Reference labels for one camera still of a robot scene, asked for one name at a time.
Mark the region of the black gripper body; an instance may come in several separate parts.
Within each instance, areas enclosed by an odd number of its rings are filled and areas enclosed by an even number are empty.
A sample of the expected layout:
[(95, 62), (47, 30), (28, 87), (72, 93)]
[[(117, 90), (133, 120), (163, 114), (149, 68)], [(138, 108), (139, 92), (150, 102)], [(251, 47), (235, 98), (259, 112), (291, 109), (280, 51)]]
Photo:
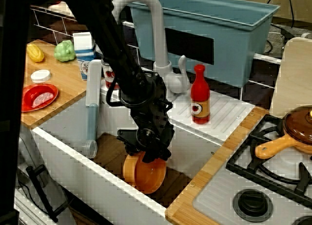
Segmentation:
[(137, 129), (120, 129), (117, 131), (117, 139), (125, 145), (136, 146), (144, 153), (155, 151), (158, 159), (167, 161), (171, 156), (168, 147), (175, 133), (167, 115), (167, 111), (172, 107), (172, 105), (127, 106)]

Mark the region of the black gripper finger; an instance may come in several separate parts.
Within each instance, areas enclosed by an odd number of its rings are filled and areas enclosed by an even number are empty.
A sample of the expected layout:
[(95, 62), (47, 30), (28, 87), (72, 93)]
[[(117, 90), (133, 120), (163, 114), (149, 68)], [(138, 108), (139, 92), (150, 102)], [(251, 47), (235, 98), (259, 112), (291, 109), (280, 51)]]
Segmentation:
[(132, 146), (128, 144), (125, 145), (125, 150), (126, 150), (126, 153), (130, 156), (134, 156), (141, 152), (141, 150), (138, 149), (136, 146)]
[(151, 163), (151, 162), (155, 161), (157, 158), (158, 158), (158, 155), (155, 151), (146, 151), (144, 153), (142, 161), (144, 163)]

